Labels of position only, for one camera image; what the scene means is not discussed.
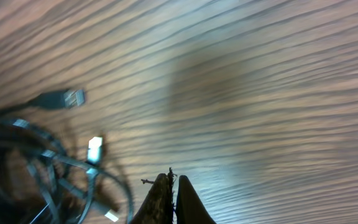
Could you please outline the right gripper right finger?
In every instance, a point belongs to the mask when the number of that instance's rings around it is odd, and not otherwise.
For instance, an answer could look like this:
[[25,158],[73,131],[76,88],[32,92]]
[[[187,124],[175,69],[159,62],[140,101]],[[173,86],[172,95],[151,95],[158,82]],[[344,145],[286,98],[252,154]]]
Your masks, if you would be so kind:
[[178,224],[216,224],[185,175],[179,176],[175,213]]

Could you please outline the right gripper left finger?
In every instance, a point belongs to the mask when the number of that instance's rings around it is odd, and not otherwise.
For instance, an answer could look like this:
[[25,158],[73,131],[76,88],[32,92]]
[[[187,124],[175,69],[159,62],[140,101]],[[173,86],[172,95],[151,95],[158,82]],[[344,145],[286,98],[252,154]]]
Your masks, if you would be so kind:
[[142,181],[151,184],[151,188],[131,224],[172,224],[173,174],[161,173],[154,181]]

